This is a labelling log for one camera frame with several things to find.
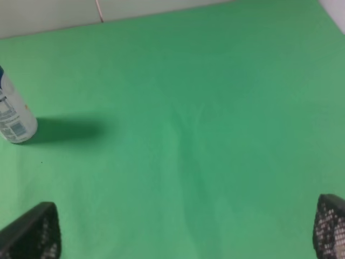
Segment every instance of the can label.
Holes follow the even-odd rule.
[[[0,67],[1,135],[12,143],[20,143],[31,138],[36,130],[36,118]]]

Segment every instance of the spray can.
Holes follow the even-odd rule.
[[[11,143],[30,139],[37,120],[0,66],[0,133]]]

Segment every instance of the black mesh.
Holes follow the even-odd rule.
[[[345,259],[345,200],[320,195],[313,244],[318,259]]]
[[[54,203],[43,202],[0,232],[0,259],[58,259],[61,234]]]

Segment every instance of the white wall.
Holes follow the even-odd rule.
[[[99,0],[105,21],[143,16],[229,0]]]
[[[98,22],[94,0],[0,0],[0,38]]]
[[[99,0],[105,21],[228,0]],[[95,0],[0,0],[0,38],[100,23]]]
[[[345,0],[320,0],[320,3],[345,34]]]

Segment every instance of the green fabric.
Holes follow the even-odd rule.
[[[59,209],[66,259],[315,258],[345,196],[345,38],[316,0],[249,0],[0,41],[38,117],[0,141],[0,226]]]

